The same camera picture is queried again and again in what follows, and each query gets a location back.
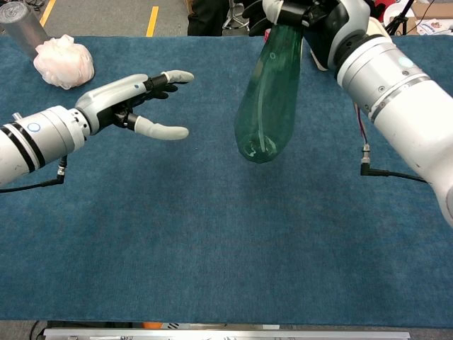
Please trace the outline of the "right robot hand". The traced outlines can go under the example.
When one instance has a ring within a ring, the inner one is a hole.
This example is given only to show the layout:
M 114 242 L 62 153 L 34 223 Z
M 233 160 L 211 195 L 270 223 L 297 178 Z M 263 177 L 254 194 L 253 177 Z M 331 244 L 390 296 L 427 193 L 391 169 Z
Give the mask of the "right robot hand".
M 273 24 L 301 26 L 304 38 L 324 69 L 335 67 L 340 46 L 367 32 L 370 7 L 366 1 L 264 1 Z

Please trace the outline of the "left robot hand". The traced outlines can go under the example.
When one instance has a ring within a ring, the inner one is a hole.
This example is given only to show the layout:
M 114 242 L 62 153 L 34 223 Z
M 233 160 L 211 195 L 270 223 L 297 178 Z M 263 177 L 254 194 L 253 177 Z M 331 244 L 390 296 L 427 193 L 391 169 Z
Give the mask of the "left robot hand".
M 193 74 L 181 70 L 157 76 L 133 74 L 86 92 L 76 102 L 75 109 L 84 115 L 91 135 L 115 125 L 158 140 L 182 140 L 189 135 L 186 127 L 153 123 L 134 114 L 133 108 L 152 99 L 166 99 L 178 90 L 177 85 L 193 79 Z

